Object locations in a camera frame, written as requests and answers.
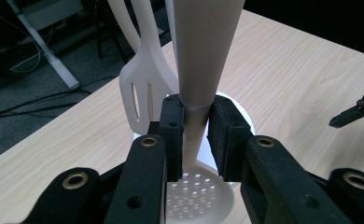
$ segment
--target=screw hole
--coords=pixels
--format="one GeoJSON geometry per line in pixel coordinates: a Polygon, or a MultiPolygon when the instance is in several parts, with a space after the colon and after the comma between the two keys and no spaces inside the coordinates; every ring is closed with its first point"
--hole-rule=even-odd
{"type": "Polygon", "coordinates": [[[343,175],[344,180],[354,186],[357,189],[363,189],[364,190],[364,176],[358,175],[354,173],[345,173],[343,175]]]}
{"type": "Polygon", "coordinates": [[[273,147],[274,141],[270,138],[259,138],[257,139],[257,143],[263,147],[273,147]]]}
{"type": "Polygon", "coordinates": [[[78,189],[84,186],[88,180],[89,177],[84,172],[71,174],[63,181],[63,187],[65,189],[78,189]]]}
{"type": "Polygon", "coordinates": [[[304,204],[304,206],[306,206],[308,208],[318,208],[319,207],[319,202],[308,194],[304,194],[301,197],[301,203],[304,204]]]}
{"type": "Polygon", "coordinates": [[[127,200],[127,206],[132,209],[137,209],[142,206],[144,203],[144,198],[141,196],[132,196],[129,200],[127,200]]]}
{"type": "Polygon", "coordinates": [[[143,138],[141,140],[141,145],[143,147],[153,147],[158,143],[156,138],[152,138],[152,137],[147,137],[147,138],[143,138]]]}

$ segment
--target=utensil handle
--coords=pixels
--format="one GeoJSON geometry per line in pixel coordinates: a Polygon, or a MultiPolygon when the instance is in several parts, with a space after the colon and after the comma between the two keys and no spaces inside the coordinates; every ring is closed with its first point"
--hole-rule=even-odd
{"type": "Polygon", "coordinates": [[[141,44],[141,39],[136,32],[124,0],[108,0],[108,4],[133,51],[137,52],[141,44]]]}
{"type": "Polygon", "coordinates": [[[175,61],[176,58],[176,35],[175,35],[175,16],[174,16],[174,0],[165,0],[165,7],[167,9],[168,24],[170,25],[171,39],[173,40],[173,50],[175,61]]]}
{"type": "Polygon", "coordinates": [[[141,45],[150,47],[151,51],[155,49],[161,51],[159,34],[150,1],[132,0],[132,4],[141,34],[141,45]]]}
{"type": "Polygon", "coordinates": [[[174,0],[184,165],[196,161],[208,112],[245,0],[174,0]]]}

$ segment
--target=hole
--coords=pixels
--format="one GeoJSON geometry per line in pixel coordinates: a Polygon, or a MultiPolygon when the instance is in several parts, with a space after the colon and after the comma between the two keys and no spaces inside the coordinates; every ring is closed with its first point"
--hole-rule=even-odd
{"type": "Polygon", "coordinates": [[[78,189],[84,186],[89,180],[89,176],[84,173],[71,174],[63,181],[63,187],[65,189],[78,189]]]}
{"type": "Polygon", "coordinates": [[[146,137],[141,140],[141,146],[143,147],[153,147],[158,143],[156,138],[146,137]]]}
{"type": "Polygon", "coordinates": [[[263,147],[273,147],[274,141],[270,138],[258,138],[257,143],[263,147]]]}
{"type": "Polygon", "coordinates": [[[78,184],[83,180],[82,176],[73,176],[71,179],[69,179],[68,184],[75,185],[78,184]]]}
{"type": "Polygon", "coordinates": [[[133,94],[133,101],[134,101],[134,111],[135,111],[135,118],[139,120],[139,104],[138,104],[138,94],[136,93],[136,89],[133,83],[131,83],[132,94],[133,94]]]}
{"type": "Polygon", "coordinates": [[[354,186],[357,189],[364,189],[364,176],[354,173],[345,173],[343,175],[344,180],[354,186]]]}
{"type": "Polygon", "coordinates": [[[149,114],[149,120],[153,120],[153,95],[150,83],[147,84],[147,111],[149,114]]]}
{"type": "Polygon", "coordinates": [[[300,198],[300,201],[302,204],[304,204],[304,206],[306,206],[308,208],[318,208],[319,207],[319,202],[308,194],[304,194],[300,198]]]}
{"type": "Polygon", "coordinates": [[[132,209],[137,209],[142,206],[144,203],[144,198],[141,196],[132,196],[129,200],[127,200],[127,206],[132,209]]]}

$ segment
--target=black cable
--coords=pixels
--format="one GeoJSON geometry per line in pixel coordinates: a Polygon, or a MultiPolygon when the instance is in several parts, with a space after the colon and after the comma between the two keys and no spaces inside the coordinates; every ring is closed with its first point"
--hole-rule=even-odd
{"type": "Polygon", "coordinates": [[[68,104],[63,104],[63,105],[53,105],[53,106],[47,106],[47,107],[42,107],[42,108],[38,108],[38,109],[33,109],[33,110],[28,110],[28,111],[23,111],[23,112],[15,112],[13,110],[26,106],[26,105],[31,105],[31,104],[35,104],[35,103],[42,103],[42,102],[46,102],[46,101],[52,101],[52,100],[57,100],[57,99],[61,99],[67,96],[70,96],[72,94],[75,93],[87,93],[88,95],[91,94],[90,91],[86,91],[83,90],[83,88],[86,88],[87,86],[101,81],[101,80],[105,80],[105,79],[109,79],[109,78],[115,78],[115,77],[102,77],[99,79],[96,79],[92,82],[89,82],[88,84],[80,87],[77,90],[72,90],[72,91],[61,91],[61,92],[56,92],[47,96],[43,96],[43,97],[39,97],[37,99],[31,100],[31,101],[27,101],[24,102],[22,104],[19,105],[14,105],[10,108],[4,109],[0,111],[0,118],[7,118],[7,117],[13,117],[13,116],[20,116],[20,115],[30,115],[30,116],[35,116],[35,117],[39,117],[39,118],[56,118],[57,116],[42,116],[42,115],[37,115],[34,113],[37,112],[42,112],[42,111],[47,111],[47,110],[51,110],[51,109],[56,109],[56,108],[62,108],[62,107],[68,107],[68,106],[73,106],[76,105],[78,102],[73,102],[73,103],[68,103],[68,104]]]}

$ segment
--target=perforated ladle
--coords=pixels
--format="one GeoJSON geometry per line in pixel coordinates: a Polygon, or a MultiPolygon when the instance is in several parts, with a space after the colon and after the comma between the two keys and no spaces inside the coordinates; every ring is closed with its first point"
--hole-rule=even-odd
{"type": "Polygon", "coordinates": [[[167,223],[220,223],[232,209],[230,185],[197,161],[197,154],[243,4],[244,0],[174,0],[174,13],[169,13],[175,16],[170,21],[175,22],[179,92],[186,111],[184,174],[167,186],[167,223]]]}

